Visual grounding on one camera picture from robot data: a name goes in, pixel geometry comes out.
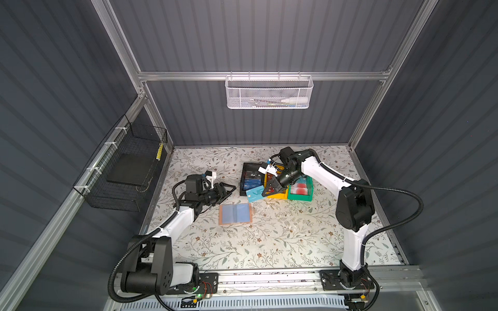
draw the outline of white vent cover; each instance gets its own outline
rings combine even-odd
[[[337,308],[348,309],[344,297],[328,294],[280,295],[280,296],[244,296],[212,297],[197,303],[196,308],[180,308],[181,298],[163,298],[174,310],[259,310],[286,308]],[[164,308],[155,298],[146,298],[135,303],[124,304],[121,310],[129,311],[163,311]]]

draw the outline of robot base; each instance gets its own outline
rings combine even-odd
[[[363,270],[351,271],[342,261],[340,261],[339,269],[320,270],[320,279],[325,291],[362,290],[365,289],[364,286],[374,288],[374,283]]]

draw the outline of floral pattern table surface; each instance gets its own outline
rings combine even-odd
[[[292,147],[303,150],[309,147]],[[346,146],[313,146],[321,161],[358,179]],[[237,185],[224,204],[247,203],[239,195],[243,162],[260,162],[280,147],[175,149],[149,229],[173,211],[171,187],[190,174],[217,172],[217,182]],[[265,199],[252,203],[252,223],[219,225],[219,207],[200,215],[173,244],[177,261],[199,264],[201,270],[338,266],[344,236],[335,218],[337,198],[314,181],[313,201]],[[382,226],[373,216],[369,231]],[[369,265],[400,264],[385,233],[367,243]]]

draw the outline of black wire mesh basket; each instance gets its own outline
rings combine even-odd
[[[166,142],[166,129],[129,122],[114,142],[106,143],[108,147],[101,160],[86,169],[91,170],[86,184],[75,184],[74,189],[91,207],[126,211],[147,209],[166,158]],[[121,173],[126,174],[127,163],[131,165],[136,159],[141,165],[134,167],[134,182],[113,180],[116,170],[121,169]]]

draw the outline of white wire mesh basket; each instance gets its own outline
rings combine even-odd
[[[311,76],[302,75],[227,76],[225,88],[230,109],[306,109],[313,80]]]

